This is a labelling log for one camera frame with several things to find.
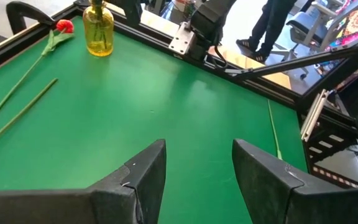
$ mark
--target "floor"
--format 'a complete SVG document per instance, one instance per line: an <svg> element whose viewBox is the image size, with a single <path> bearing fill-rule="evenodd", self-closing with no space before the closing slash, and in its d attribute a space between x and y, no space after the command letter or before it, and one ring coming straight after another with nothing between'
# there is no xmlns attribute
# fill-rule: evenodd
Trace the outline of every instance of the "floor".
<svg viewBox="0 0 358 224"><path fill-rule="evenodd" d="M47 14L52 15L69 6L74 0L22 1L39 8ZM9 2L11 2L11 0L0 0L0 42L12 35L12 31L10 29L5 13L5 6ZM254 24L257 22L257 19L262 13L261 8L265 2L266 0L252 2L248 0L237 0L227 17L222 44L231 48L232 50L241 52L235 42L237 39L244 39L250 36ZM31 25L34 23L34 21L26 19L26 23L27 25ZM290 28L285 26L282 34L277 40L278 44L286 48L292 48L295 45L290 40L289 30ZM309 54L309 49L303 46L299 46L296 51L298 56L305 56ZM266 64L275 64L280 62L281 59L282 58L279 55L271 55L266 61ZM308 67L308 70L310 73L304 80L300 80L300 74L302 74L301 70L297 69L288 72L291 80L291 87L294 91L298 93L304 93L310 86L312 86L320 79L320 75L315 71L313 66ZM335 156L322 161L319 165L358 181L358 158L356 158L353 152L340 152Z"/></svg>

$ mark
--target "office chair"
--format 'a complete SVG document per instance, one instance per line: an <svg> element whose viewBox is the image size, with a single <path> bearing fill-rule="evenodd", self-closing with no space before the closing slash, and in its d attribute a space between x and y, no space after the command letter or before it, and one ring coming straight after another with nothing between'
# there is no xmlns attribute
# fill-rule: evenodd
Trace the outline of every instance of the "office chair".
<svg viewBox="0 0 358 224"><path fill-rule="evenodd" d="M358 9L358 0L352 2L338 14L331 10L334 8L338 9L338 6L342 6L342 2L338 0L328 0L327 6L323 6L317 2L312 2L311 5L319 11L317 19L305 12L298 12L287 22L287 25L291 26L291 40L296 43L295 46L288 50L275 44L278 50L273 50L272 53L284 56L282 61L296 58L295 49L299 44L309 47L315 52L324 51L342 30L343 26L339 24L343 19ZM326 23L330 20L332 20L332 23L327 27ZM304 74L301 75L301 79L304 79L308 71L305 67L301 69L304 71Z"/></svg>

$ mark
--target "metal bracket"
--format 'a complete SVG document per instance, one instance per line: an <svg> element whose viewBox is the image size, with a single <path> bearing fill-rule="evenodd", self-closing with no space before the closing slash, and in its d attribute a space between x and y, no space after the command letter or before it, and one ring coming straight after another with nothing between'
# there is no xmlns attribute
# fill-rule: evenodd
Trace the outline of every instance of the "metal bracket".
<svg viewBox="0 0 358 224"><path fill-rule="evenodd" d="M316 98L311 105L308 115L306 116L305 122L303 122L301 128L301 140L308 142L311 132L316 126L317 119L320 116L321 110L323 110L324 104L329 95L329 91L322 90L321 93L317 94Z"/></svg>
<svg viewBox="0 0 358 224"><path fill-rule="evenodd" d="M195 39L195 33L188 29L188 23L182 22L178 32L173 37L169 49L179 55L185 55L190 48L191 43Z"/></svg>

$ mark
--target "leg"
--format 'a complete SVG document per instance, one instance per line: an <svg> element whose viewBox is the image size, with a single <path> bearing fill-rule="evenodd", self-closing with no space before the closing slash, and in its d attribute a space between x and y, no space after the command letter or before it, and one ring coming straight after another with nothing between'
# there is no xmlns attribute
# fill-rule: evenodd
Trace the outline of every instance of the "leg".
<svg viewBox="0 0 358 224"><path fill-rule="evenodd" d="M266 28L265 42L262 44L260 53L264 56L269 56L273 49L273 44L278 39L281 31L285 25L288 13L290 13L294 6L294 0L275 0L271 10L271 15L268 20Z"/></svg>
<svg viewBox="0 0 358 224"><path fill-rule="evenodd" d="M254 52L259 45L259 40L266 32L267 23L270 17L270 11L272 10L273 2L275 0L268 0L266 5L262 8L262 15L260 16L258 22L252 29L252 35L249 39L244 40L237 40L237 44L249 49L250 51Z"/></svg>

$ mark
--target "black pants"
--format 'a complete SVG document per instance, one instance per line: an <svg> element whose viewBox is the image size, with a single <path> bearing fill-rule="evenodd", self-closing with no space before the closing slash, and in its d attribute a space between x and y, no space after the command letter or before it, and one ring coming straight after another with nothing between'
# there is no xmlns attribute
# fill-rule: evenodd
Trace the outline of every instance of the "black pants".
<svg viewBox="0 0 358 224"><path fill-rule="evenodd" d="M252 36L249 39L250 44L258 45L259 40L266 32L265 42L262 44L260 51L264 54L269 54L295 2L296 0L268 0L262 8L263 14L252 30Z"/></svg>

